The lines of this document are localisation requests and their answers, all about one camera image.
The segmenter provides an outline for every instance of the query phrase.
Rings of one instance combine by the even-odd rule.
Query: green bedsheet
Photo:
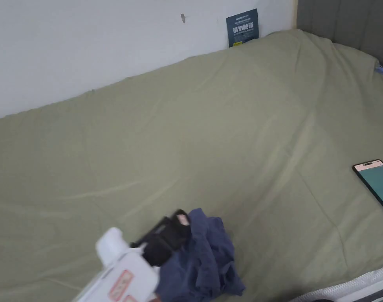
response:
[[[0,119],[0,301],[70,301],[112,226],[220,216],[247,289],[285,301],[383,266],[383,75],[299,30]]]

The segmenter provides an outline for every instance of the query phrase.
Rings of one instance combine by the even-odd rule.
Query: phone screen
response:
[[[355,169],[383,202],[383,162],[375,160],[355,165]]]

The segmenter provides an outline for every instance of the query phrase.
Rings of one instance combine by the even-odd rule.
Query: white wall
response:
[[[254,8],[260,36],[294,24],[293,0],[0,0],[0,117],[225,49]]]

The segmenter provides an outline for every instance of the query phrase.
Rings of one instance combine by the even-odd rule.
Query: smartphone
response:
[[[383,206],[383,162],[373,160],[353,165],[355,173]]]

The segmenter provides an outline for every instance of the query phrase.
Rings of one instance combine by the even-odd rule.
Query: blue clip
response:
[[[375,69],[375,72],[383,74],[383,65],[382,66],[381,65],[377,66],[376,69]]]

